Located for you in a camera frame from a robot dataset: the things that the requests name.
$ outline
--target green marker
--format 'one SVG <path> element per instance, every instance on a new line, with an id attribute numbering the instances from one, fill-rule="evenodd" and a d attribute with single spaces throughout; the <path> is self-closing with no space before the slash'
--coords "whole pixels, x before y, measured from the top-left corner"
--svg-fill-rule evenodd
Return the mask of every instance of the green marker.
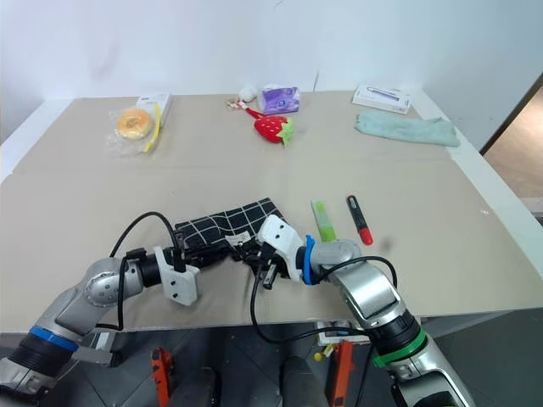
<path id="1" fill-rule="evenodd" d="M 321 239 L 323 242 L 331 242 L 336 240 L 336 233 L 333 231 L 332 222 L 324 209 L 324 202 L 319 199 L 311 201 L 313 215 L 315 216 L 316 226 L 319 228 Z"/>

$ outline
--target red marker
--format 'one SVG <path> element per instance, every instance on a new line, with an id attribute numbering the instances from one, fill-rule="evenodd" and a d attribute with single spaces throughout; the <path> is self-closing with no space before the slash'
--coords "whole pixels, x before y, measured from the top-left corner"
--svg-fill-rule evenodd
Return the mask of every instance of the red marker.
<path id="1" fill-rule="evenodd" d="M 360 238 L 364 244 L 369 246 L 373 243 L 372 233 L 370 232 L 369 227 L 367 227 L 367 223 L 364 219 L 364 215 L 362 214 L 362 210 L 360 209 L 360 205 L 358 204 L 358 201 L 356 201 L 356 197 L 354 195 L 349 195 L 347 197 L 347 205 L 349 206 L 350 214 L 355 221 L 356 230 L 358 231 Z"/>

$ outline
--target beige table surface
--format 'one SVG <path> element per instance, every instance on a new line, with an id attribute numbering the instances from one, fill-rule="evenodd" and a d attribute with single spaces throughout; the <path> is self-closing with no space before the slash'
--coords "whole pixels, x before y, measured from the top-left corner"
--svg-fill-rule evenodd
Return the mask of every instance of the beige table surface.
<path id="1" fill-rule="evenodd" d="M 310 201 L 322 198 L 336 234 L 359 242 L 344 201 L 354 193 L 375 239 L 362 251 L 395 264 L 415 315 L 543 305 L 540 276 L 445 148 L 363 135 L 350 92 L 318 92 L 291 114 L 297 131 L 284 149 L 224 98 L 175 97 L 157 150 L 123 159 L 104 151 L 108 112 L 134 99 L 80 99 L 65 110 L 0 187 L 0 331 L 28 330 L 142 212 L 177 222 L 264 197 L 314 237 Z M 168 244 L 164 228 L 145 220 L 121 250 L 155 244 Z M 248 323 L 251 282 L 247 267 L 226 260 L 202 271 L 192 307 L 151 287 L 128 300 L 126 328 Z M 263 293 L 257 313 L 263 322 L 350 317 L 334 287 L 291 281 Z"/>

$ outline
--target white wall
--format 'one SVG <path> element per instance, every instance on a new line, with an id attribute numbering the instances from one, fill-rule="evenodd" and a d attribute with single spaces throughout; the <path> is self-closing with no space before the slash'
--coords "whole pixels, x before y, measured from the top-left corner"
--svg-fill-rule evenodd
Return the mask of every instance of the white wall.
<path id="1" fill-rule="evenodd" d="M 480 148 L 543 69 L 541 0 L 3 0 L 3 123 L 45 98 L 420 85 Z"/>

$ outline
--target yellow tag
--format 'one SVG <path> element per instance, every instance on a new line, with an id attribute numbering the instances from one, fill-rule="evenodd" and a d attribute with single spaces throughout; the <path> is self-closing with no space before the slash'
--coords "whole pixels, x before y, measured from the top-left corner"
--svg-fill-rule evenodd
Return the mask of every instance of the yellow tag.
<path id="1" fill-rule="evenodd" d="M 153 130 L 153 136 L 151 137 L 151 140 L 149 140 L 149 142 L 143 148 L 144 153 L 148 153 L 148 151 L 151 149 L 151 147 L 159 139 L 159 133 L 160 133 L 160 106 L 156 102 L 153 103 L 153 106 L 154 106 L 154 130 Z"/>

